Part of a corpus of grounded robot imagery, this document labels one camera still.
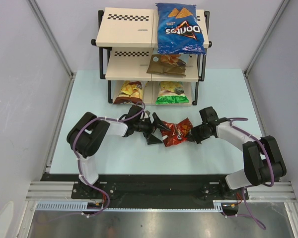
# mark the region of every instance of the checkered pattern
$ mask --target checkered pattern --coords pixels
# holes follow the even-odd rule
[[[142,51],[142,52],[131,52],[131,51],[115,51],[115,55],[114,56],[132,56],[132,57],[139,57],[139,56],[149,56],[149,51],[145,52],[145,51]]]
[[[124,20],[124,21],[149,21],[149,16],[109,14],[107,19]]]

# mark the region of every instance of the brown chip bag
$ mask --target brown chip bag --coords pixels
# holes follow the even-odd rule
[[[185,76],[185,66],[189,55],[160,55],[154,50],[147,73],[169,74],[175,76]]]
[[[143,100],[145,82],[125,81],[114,104],[134,103]]]

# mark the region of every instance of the blue doritos bag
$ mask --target blue doritos bag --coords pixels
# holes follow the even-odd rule
[[[156,6],[159,15],[159,54],[205,54],[195,5],[157,3]]]

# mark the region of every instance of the gray wall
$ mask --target gray wall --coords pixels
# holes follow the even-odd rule
[[[275,136],[298,199],[298,0],[290,1],[249,76],[267,132]]]
[[[210,11],[208,68],[247,67],[282,0],[163,0]],[[105,7],[156,9],[158,0],[37,0],[72,70],[98,69],[97,12]]]
[[[0,0],[0,210],[12,237],[45,162],[69,78],[25,0]]]

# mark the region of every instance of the light blue table surface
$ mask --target light blue table surface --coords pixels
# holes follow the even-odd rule
[[[193,126],[201,124],[199,110],[213,106],[221,117],[246,117],[236,124],[261,135],[255,111],[240,69],[207,69],[200,83],[197,106],[147,106],[164,121],[178,123],[188,117]],[[107,102],[107,81],[98,71],[78,71],[50,169],[51,174],[78,174],[77,162],[66,136],[87,111],[97,116],[119,118],[130,105]],[[159,131],[155,135],[161,138]],[[243,168],[237,148],[221,139],[209,138],[197,145],[150,145],[142,133],[127,138],[106,136],[94,155],[100,174],[229,174]]]

